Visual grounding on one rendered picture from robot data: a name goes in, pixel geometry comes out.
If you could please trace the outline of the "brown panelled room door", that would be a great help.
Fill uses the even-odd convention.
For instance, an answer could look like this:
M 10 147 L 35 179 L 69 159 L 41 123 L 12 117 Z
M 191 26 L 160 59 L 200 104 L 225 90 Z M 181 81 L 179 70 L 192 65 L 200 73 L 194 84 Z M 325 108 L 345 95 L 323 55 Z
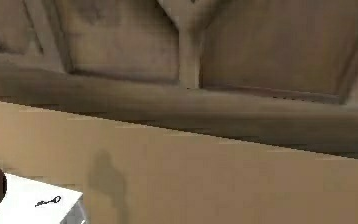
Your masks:
M 358 0 L 0 0 L 0 101 L 358 159 Z

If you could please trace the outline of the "small black key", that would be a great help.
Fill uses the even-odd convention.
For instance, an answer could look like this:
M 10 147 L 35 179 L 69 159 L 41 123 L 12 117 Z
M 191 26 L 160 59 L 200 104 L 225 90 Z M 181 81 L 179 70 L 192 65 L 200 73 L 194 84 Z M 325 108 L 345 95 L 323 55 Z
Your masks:
M 51 200 L 48 200 L 48 201 L 44 201 L 44 200 L 41 200 L 41 201 L 38 201 L 34 207 L 39 207 L 41 205 L 46 205 L 46 204 L 49 204 L 49 203 L 59 203 L 61 201 L 62 197 L 61 196 L 55 196 L 53 199 Z

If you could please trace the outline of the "white table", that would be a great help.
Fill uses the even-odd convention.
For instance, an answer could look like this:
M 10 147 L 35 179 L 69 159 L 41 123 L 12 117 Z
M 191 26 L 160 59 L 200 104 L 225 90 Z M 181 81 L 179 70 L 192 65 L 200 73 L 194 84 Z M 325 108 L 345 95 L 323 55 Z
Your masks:
M 0 203 L 0 224 L 90 224 L 83 193 L 6 173 L 7 191 Z M 59 203 L 34 207 L 61 196 Z

